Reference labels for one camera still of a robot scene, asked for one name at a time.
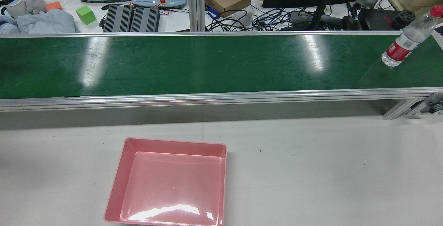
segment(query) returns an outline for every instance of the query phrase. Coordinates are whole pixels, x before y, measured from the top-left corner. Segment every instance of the white mug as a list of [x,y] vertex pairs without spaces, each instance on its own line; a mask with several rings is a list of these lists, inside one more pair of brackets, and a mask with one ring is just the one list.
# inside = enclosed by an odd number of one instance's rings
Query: white mug
[[11,17],[14,18],[28,14],[26,11],[25,2],[23,2],[23,0],[14,0],[10,4],[3,5],[2,7],[6,7],[6,11]]

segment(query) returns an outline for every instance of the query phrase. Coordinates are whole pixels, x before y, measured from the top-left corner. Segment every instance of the orange block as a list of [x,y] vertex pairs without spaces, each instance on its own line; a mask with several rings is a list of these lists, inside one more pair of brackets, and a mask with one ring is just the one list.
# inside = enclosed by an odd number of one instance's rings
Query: orange block
[[54,3],[46,4],[46,10],[49,11],[49,10],[52,10],[52,9],[63,10],[63,7],[62,7],[62,5],[60,4],[59,1],[54,2]]

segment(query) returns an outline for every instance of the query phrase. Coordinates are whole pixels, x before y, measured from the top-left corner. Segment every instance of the red bottle cap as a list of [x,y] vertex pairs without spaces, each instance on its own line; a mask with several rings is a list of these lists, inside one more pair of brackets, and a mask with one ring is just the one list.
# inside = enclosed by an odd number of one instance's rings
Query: red bottle cap
[[441,5],[434,6],[429,12],[429,14],[436,18],[443,16],[443,6]]

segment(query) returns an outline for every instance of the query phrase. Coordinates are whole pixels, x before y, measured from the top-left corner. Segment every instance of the red bottle label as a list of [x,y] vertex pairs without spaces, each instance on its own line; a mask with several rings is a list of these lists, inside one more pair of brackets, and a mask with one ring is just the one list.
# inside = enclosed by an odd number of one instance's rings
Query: red bottle label
[[396,61],[403,61],[418,45],[419,43],[413,42],[405,37],[405,35],[401,34],[391,46],[389,46],[386,50],[386,54]]
[[411,51],[403,49],[397,44],[397,42],[393,42],[391,46],[389,46],[389,48],[386,50],[386,54],[388,54],[389,57],[396,61],[405,60],[409,53],[411,53]]

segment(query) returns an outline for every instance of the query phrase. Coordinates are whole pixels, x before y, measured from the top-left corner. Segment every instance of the light blue cloth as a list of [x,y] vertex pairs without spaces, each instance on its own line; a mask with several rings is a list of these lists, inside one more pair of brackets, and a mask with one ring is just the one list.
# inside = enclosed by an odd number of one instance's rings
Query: light blue cloth
[[40,11],[36,15],[24,15],[17,18],[17,26],[22,34],[59,34],[79,32],[74,18],[68,12],[53,9]]

